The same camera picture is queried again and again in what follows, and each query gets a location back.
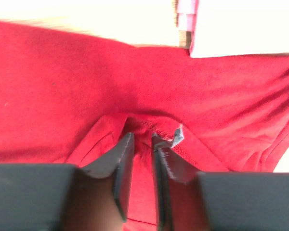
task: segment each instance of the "pink object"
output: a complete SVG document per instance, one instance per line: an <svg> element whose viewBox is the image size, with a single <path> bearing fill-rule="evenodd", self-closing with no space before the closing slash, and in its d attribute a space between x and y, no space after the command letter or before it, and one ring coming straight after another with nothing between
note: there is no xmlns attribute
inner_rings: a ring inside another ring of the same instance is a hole
<svg viewBox="0 0 289 231"><path fill-rule="evenodd" d="M193 32L196 26L196 15L179 13L177 26L179 30Z"/></svg>
<svg viewBox="0 0 289 231"><path fill-rule="evenodd" d="M195 30L196 12L199 0L179 0L178 2L178 28L182 31Z"/></svg>

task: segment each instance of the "red fabric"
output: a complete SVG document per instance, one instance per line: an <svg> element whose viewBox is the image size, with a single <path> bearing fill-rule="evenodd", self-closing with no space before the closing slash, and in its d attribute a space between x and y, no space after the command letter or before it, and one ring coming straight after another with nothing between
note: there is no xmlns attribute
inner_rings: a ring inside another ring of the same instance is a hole
<svg viewBox="0 0 289 231"><path fill-rule="evenodd" d="M0 162L86 165L135 133L127 231L155 230L150 136L204 171L272 171L289 146L289 56L191 59L0 23Z"/></svg>

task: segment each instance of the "red sweatshirt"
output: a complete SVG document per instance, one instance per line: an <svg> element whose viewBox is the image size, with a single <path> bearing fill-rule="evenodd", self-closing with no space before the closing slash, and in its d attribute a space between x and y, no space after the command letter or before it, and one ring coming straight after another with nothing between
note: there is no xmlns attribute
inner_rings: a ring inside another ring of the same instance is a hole
<svg viewBox="0 0 289 231"><path fill-rule="evenodd" d="M84 166L135 133L126 231L154 231L153 131L204 171L273 171L289 146L289 56L169 47L0 22L0 162Z"/></svg>

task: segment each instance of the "red cloth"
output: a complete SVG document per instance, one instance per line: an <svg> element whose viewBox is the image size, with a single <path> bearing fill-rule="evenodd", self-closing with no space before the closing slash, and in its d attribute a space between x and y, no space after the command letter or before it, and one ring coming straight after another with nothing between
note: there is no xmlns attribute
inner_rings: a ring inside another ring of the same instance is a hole
<svg viewBox="0 0 289 231"><path fill-rule="evenodd" d="M127 231L155 230L150 136L204 171L272 171L289 146L289 56L178 48L0 22L0 162L86 165L134 132Z"/></svg>

